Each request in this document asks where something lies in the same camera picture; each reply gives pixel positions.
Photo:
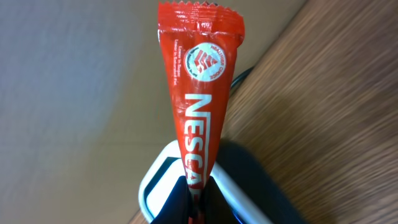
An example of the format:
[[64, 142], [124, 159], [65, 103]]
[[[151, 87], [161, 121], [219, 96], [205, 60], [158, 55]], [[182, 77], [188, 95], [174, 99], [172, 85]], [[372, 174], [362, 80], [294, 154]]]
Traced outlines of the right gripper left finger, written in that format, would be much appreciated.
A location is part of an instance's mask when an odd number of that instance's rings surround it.
[[191, 196], [185, 177], [179, 177], [164, 206], [151, 224], [188, 224]]

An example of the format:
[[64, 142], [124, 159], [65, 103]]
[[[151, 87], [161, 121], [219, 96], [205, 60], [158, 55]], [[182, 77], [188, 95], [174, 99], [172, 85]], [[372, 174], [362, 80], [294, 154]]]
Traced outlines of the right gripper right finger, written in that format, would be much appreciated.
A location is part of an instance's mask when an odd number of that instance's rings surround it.
[[214, 178], [209, 177], [201, 194], [204, 224], [239, 224]]

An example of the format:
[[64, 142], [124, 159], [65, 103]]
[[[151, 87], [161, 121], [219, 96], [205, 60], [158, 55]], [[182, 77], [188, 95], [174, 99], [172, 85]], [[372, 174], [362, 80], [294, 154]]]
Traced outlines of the red coffee stick sachet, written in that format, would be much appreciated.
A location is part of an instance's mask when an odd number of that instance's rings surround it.
[[185, 177], [189, 223], [204, 223], [200, 197], [215, 164], [233, 81], [243, 17], [207, 2], [161, 2], [158, 39]]

